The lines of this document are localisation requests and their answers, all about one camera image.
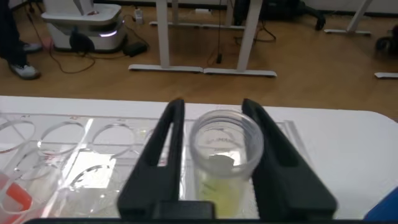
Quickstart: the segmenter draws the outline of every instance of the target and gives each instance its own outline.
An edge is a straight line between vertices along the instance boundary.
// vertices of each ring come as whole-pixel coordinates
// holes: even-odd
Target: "blue object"
[[[398,187],[365,215],[365,221],[398,221]]]

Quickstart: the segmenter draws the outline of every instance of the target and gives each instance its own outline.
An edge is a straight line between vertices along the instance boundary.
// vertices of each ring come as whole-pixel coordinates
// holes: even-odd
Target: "red object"
[[[4,186],[7,184],[9,180],[9,177],[6,174],[3,174],[0,172],[0,190],[4,188]],[[19,205],[22,205],[20,211],[25,211],[30,209],[30,206],[32,205],[32,197],[19,185],[16,183],[12,183],[6,192],[6,195],[10,197],[15,203],[18,203]],[[5,221],[2,220],[2,224],[9,224],[13,223],[15,220],[17,220],[20,217],[20,215],[12,215],[10,214],[9,216],[6,217]]]

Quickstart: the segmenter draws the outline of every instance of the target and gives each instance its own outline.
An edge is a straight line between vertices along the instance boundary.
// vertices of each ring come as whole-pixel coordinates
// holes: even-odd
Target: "white shoe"
[[[30,43],[25,43],[21,40],[19,41],[19,43],[22,45],[24,52],[26,52],[27,54],[36,53],[43,49],[43,46],[41,44],[30,44]]]
[[[40,78],[40,72],[30,65],[11,65],[8,64],[11,71],[24,80],[34,80]]]

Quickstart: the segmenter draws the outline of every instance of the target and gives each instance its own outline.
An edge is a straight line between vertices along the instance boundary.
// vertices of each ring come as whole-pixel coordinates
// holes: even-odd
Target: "clear plastic cup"
[[[197,200],[212,201],[218,218],[235,217],[263,147],[260,128],[242,113],[217,110],[198,118],[190,134]]]

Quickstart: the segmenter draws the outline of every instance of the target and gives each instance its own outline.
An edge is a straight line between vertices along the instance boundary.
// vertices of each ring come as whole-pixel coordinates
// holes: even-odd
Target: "person's leg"
[[[40,73],[27,63],[8,1],[3,0],[0,0],[0,34],[0,57],[8,61],[10,69],[23,79],[38,78]]]

